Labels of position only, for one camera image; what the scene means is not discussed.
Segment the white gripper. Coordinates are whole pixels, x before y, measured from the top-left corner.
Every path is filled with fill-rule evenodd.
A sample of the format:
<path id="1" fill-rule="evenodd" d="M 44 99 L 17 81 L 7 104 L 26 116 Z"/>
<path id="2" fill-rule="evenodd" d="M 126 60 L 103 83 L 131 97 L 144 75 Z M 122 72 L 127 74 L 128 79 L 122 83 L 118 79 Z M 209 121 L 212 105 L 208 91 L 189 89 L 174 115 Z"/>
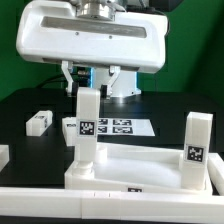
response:
<path id="1" fill-rule="evenodd" d="M 32 1 L 24 9 L 16 40 L 18 53 L 27 61 L 61 63 L 66 92 L 75 97 L 78 83 L 73 63 L 109 67 L 109 81 L 101 97 L 112 95 L 112 86 L 123 70 L 155 73 L 165 63 L 164 15 L 118 12 L 112 21 L 80 18 L 77 9 L 63 1 Z"/>

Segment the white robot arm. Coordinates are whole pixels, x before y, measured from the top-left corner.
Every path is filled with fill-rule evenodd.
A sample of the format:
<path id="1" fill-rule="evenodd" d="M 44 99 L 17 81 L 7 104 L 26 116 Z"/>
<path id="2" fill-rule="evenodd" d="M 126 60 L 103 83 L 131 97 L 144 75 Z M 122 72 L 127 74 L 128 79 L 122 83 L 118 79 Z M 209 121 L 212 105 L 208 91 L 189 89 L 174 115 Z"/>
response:
<path id="1" fill-rule="evenodd" d="M 61 66 L 72 92 L 74 67 L 92 69 L 91 86 L 108 97 L 137 95 L 138 73 L 165 63 L 166 15 L 127 10 L 124 0 L 32 0 L 16 48 L 27 61 Z"/>

